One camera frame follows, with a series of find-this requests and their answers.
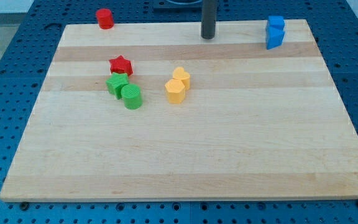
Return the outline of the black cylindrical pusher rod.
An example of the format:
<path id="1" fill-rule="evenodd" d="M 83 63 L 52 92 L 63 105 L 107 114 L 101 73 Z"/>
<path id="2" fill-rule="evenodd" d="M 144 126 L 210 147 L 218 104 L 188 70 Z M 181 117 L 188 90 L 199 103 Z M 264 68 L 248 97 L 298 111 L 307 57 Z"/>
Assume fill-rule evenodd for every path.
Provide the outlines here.
<path id="1" fill-rule="evenodd" d="M 201 37 L 211 40 L 216 33 L 218 0 L 203 0 L 201 11 Z"/>

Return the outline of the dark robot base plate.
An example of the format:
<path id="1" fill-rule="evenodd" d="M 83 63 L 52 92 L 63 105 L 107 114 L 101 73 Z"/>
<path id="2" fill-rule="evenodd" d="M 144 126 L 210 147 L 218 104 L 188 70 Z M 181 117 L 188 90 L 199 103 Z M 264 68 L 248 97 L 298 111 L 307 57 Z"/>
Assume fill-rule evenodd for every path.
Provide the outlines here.
<path id="1" fill-rule="evenodd" d="M 153 10 L 201 9 L 203 0 L 152 0 Z"/>

